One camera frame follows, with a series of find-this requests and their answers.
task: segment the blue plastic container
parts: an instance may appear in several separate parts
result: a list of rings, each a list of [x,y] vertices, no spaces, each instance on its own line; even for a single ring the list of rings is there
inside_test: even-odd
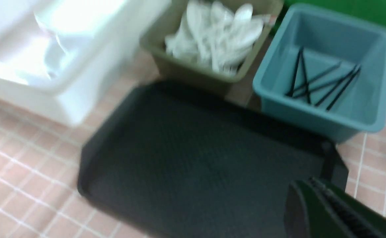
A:
[[[315,82],[316,86],[361,66],[360,74],[330,111],[327,104],[341,87],[319,107],[307,104],[305,97],[285,96],[300,47],[304,47],[308,79],[341,62],[336,71]],[[296,85],[303,82],[299,69]],[[386,28],[311,5],[293,5],[261,62],[253,88],[262,99],[263,113],[335,142],[344,142],[360,131],[380,131],[386,121]],[[312,102],[330,89],[312,93]]]

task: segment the plastic spoon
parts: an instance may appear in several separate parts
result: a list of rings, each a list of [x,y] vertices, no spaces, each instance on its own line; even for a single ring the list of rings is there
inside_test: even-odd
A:
[[[231,23],[234,19],[234,13],[225,7],[221,2],[215,1],[211,6],[211,23],[222,24]]]

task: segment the khaki plastic bin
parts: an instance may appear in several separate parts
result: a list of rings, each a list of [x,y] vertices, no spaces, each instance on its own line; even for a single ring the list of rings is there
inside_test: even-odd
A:
[[[173,0],[171,6],[143,35],[140,44],[152,54],[161,75],[181,80],[184,83],[223,96],[232,83],[242,80],[246,75],[265,42],[271,27],[264,26],[261,36],[255,42],[252,51],[236,75],[227,76],[215,73],[210,68],[176,59],[165,51],[165,37],[176,33],[178,30],[188,2],[188,0]],[[220,2],[234,12],[244,3],[251,3],[254,15],[271,14],[277,16],[283,7],[283,1],[280,0],[220,0]]]

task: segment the green object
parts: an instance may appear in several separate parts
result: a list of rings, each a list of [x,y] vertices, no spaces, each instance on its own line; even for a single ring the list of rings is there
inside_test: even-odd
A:
[[[309,3],[386,27],[386,0],[285,0],[286,7]]]
[[[254,15],[271,14],[277,16],[283,7],[283,2],[280,0],[220,0],[220,2],[234,12],[244,3],[251,3]],[[181,17],[187,9],[187,3],[188,0],[174,0],[171,6],[143,35],[140,44],[152,54],[161,75],[173,77],[221,96],[225,95],[232,83],[236,83],[246,76],[271,31],[271,27],[264,26],[261,36],[255,42],[252,51],[236,75],[218,74],[210,68],[176,59],[165,51],[165,37],[176,33],[178,30]]]
[[[341,62],[310,88],[343,77],[356,64],[361,67],[330,111],[326,108],[340,89],[319,106],[314,105],[332,87],[312,92],[312,105],[306,97],[284,96],[291,89],[301,47],[309,78]],[[304,82],[300,68],[295,86]],[[386,28],[308,4],[291,6],[256,72],[253,88],[262,99],[263,113],[335,142],[344,142],[360,131],[380,131],[386,121]]]

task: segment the dark green object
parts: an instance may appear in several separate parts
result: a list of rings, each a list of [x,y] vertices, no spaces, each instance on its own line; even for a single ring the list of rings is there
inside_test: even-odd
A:
[[[282,12],[295,3],[309,3],[386,27],[386,0],[285,0]]]
[[[244,3],[251,3],[254,15],[272,14],[277,16],[283,7],[281,0],[220,0],[220,2],[234,12]],[[187,4],[188,0],[173,1],[171,6],[143,35],[140,43],[144,49],[152,53],[161,75],[180,79],[184,83],[218,95],[225,95],[232,83],[236,83],[246,76],[271,31],[271,27],[268,25],[264,27],[261,36],[255,42],[252,51],[236,75],[218,74],[210,68],[176,59],[165,52],[165,37],[176,33],[180,26],[181,17],[187,9]]]
[[[386,218],[317,178],[290,184],[284,225],[290,238],[386,238]]]

